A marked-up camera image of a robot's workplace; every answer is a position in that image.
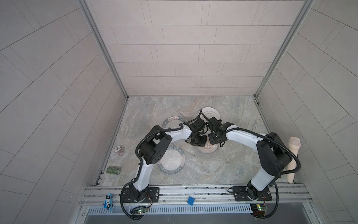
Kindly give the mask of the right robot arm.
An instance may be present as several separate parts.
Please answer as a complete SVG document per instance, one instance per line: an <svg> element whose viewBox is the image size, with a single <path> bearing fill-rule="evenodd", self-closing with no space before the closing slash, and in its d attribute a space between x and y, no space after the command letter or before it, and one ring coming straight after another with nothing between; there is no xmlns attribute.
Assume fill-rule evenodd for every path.
<svg viewBox="0 0 358 224"><path fill-rule="evenodd" d="M278 134L274 132L259 134L230 122L222 124L222 121L215 117L205 117L205 120L211 131L208 135L211 144L222 146L227 140L231 140L246 145L258 153L261 168L244 190L250 200L260 199L265 189L274 185L278 178L301 169L298 157L283 144Z"/></svg>

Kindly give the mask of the orange sunburst dinner plate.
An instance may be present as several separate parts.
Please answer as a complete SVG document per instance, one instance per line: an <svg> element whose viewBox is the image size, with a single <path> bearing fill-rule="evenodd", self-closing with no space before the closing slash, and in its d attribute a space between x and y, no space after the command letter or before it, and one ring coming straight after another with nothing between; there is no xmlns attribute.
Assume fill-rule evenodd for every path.
<svg viewBox="0 0 358 224"><path fill-rule="evenodd" d="M203 147L196 147L198 151L204 154L211 154L219 148L218 144L212 145L211 143L206 143Z"/></svg>

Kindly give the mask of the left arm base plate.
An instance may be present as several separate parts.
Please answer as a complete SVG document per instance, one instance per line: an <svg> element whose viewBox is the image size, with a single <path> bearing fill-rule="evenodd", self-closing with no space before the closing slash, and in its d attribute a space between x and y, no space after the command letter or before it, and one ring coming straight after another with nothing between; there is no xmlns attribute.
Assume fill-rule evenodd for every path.
<svg viewBox="0 0 358 224"><path fill-rule="evenodd" d="M130 185L120 194L120 199L123 203L157 203L159 191L159 187L146 187L143 191L138 191Z"/></svg>

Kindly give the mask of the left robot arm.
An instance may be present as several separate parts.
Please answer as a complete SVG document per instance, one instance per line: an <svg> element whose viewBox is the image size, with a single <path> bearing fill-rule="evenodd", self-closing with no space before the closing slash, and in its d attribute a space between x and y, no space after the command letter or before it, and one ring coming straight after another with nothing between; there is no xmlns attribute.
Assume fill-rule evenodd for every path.
<svg viewBox="0 0 358 224"><path fill-rule="evenodd" d="M121 202L124 201L126 190L135 202L141 202L146 198L153 166L162 159L172 142L185 140L196 147L206 145L208 139L204 130L206 122L200 117L201 115L200 110L196 118L180 123L175 128L163 129L156 125L150 130L135 149L135 155L139 159L139 168L136 177L123 186L120 193Z"/></svg>

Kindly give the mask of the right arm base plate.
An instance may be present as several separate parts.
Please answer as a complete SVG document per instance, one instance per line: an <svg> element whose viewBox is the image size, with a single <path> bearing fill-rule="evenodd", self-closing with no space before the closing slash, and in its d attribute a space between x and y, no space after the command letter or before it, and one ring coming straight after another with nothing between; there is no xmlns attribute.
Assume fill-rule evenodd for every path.
<svg viewBox="0 0 358 224"><path fill-rule="evenodd" d="M258 191L253 187L233 186L227 190L234 195L235 201L272 201L272 195L268 187L263 191Z"/></svg>

